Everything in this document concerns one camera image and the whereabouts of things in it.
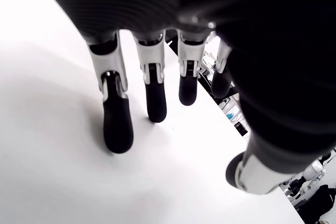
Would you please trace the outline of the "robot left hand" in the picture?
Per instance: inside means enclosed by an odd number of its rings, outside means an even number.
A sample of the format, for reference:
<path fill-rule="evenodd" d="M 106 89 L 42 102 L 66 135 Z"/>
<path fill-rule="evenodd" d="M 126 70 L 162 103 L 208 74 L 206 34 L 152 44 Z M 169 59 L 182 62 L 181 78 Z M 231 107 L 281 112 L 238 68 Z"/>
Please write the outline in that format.
<path fill-rule="evenodd" d="M 55 0 L 86 41 L 103 94 L 107 148 L 133 144 L 120 30 L 135 38 L 152 122 L 166 117 L 164 39 L 177 31 L 179 100 L 192 105 L 211 32 L 212 94 L 237 88 L 252 133 L 228 165 L 234 187 L 263 195 L 335 146 L 335 0 Z"/>

